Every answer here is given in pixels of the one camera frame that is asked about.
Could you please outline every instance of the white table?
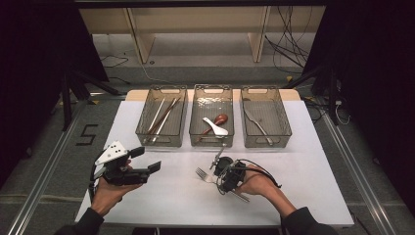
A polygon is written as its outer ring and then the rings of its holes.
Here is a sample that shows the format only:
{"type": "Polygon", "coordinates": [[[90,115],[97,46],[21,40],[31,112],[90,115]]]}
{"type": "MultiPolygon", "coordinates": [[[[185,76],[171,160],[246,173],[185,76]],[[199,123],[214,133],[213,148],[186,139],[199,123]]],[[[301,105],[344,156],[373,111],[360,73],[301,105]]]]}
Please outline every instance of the white table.
{"type": "MultiPolygon", "coordinates": [[[[303,101],[284,101],[293,135],[283,149],[246,149],[240,106],[234,100],[235,136],[232,148],[221,156],[249,159],[265,167],[282,184],[282,190],[297,207],[309,207],[317,221],[334,227],[350,227],[353,221],[303,101]]],[[[121,102],[107,144],[119,140],[128,149],[140,146],[135,129],[143,101],[121,102]]],[[[214,184],[203,182],[195,169],[208,171],[219,148],[196,148],[190,144],[191,102],[187,111],[181,148],[152,149],[133,159],[132,166],[147,167],[161,161],[161,170],[148,183],[128,193],[109,214],[106,223],[157,227],[271,227],[280,216],[260,196],[245,203],[231,194],[220,195],[214,184]]],[[[90,199],[85,194],[75,221],[79,221],[90,199]]]]}

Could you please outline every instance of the black sleeve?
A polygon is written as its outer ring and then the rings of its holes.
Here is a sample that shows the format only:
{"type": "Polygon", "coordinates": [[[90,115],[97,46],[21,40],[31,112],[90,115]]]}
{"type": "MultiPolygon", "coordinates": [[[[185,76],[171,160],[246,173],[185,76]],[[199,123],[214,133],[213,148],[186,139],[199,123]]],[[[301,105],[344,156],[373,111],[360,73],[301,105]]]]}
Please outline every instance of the black sleeve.
{"type": "Polygon", "coordinates": [[[282,224],[290,232],[290,235],[338,234],[333,227],[318,223],[308,208],[301,208],[294,211],[282,221],[282,224]]]}
{"type": "Polygon", "coordinates": [[[76,225],[60,228],[56,235],[92,235],[97,234],[104,219],[94,210],[88,208],[76,225]]]}

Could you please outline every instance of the fork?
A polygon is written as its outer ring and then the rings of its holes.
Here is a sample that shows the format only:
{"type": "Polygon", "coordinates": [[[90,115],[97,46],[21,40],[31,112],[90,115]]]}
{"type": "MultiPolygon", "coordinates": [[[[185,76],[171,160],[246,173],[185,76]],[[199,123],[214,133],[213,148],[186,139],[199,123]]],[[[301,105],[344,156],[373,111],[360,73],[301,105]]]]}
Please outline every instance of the fork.
{"type": "MultiPolygon", "coordinates": [[[[206,183],[214,183],[216,184],[215,180],[213,179],[213,177],[206,173],[204,170],[200,169],[199,167],[196,169],[196,173],[199,175],[199,177],[206,183]]],[[[242,195],[242,194],[237,194],[235,193],[235,191],[229,191],[231,192],[234,196],[236,196],[237,198],[241,199],[242,201],[248,203],[250,201],[250,198],[242,195]]]]}

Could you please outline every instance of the floor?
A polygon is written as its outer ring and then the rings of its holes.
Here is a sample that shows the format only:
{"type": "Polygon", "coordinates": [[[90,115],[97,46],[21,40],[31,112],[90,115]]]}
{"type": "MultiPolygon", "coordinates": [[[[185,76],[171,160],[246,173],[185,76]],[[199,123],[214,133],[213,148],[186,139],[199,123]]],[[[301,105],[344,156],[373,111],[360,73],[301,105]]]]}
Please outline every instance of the floor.
{"type": "MultiPolygon", "coordinates": [[[[299,45],[309,50],[313,33],[294,34],[299,45]]],[[[268,38],[278,41],[279,33],[268,38]]],[[[94,43],[110,77],[109,85],[121,91],[145,89],[154,83],[277,84],[297,78],[301,68],[265,43],[260,63],[254,63],[248,38],[241,33],[160,34],[149,61],[138,63],[129,35],[94,35],[94,43]]],[[[312,97],[313,80],[297,90],[306,102],[310,118],[323,145],[329,164],[345,198],[355,225],[340,234],[414,234],[415,218],[394,191],[376,156],[360,134],[346,109],[338,109],[341,123],[334,126],[325,115],[325,97],[312,97]]],[[[31,148],[0,190],[0,234],[52,234],[73,223],[88,183],[93,158],[102,150],[123,97],[113,97],[94,86],[89,102],[73,97],[73,126],[63,132],[60,103],[31,148]],[[93,143],[86,146],[92,131],[93,143]]],[[[103,226],[100,234],[131,234],[133,228],[103,226]]]]}

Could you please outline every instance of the desk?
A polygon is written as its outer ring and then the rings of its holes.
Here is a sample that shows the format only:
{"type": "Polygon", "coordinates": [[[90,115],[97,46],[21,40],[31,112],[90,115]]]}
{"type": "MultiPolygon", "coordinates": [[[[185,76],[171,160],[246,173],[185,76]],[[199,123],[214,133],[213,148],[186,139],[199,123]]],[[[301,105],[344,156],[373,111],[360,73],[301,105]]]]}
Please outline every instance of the desk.
{"type": "MultiPolygon", "coordinates": [[[[144,107],[145,92],[132,91],[121,102],[106,146],[119,140],[126,149],[140,146],[135,134],[144,107]]],[[[246,149],[242,136],[239,100],[234,97],[235,136],[232,148],[221,156],[249,159],[264,166],[282,184],[282,190],[298,207],[309,207],[314,217],[332,226],[350,227],[353,221],[327,162],[303,101],[297,91],[282,92],[293,135],[283,149],[246,149]]],[[[146,153],[132,161],[133,167],[147,167],[161,161],[161,170],[149,182],[127,194],[105,217],[106,223],[157,227],[275,227],[278,212],[260,196],[245,203],[231,194],[224,196],[215,185],[204,183],[195,170],[207,170],[219,148],[197,148],[190,144],[192,103],[181,148],[146,147],[146,153]]],[[[85,194],[76,221],[90,207],[85,194]]]]}

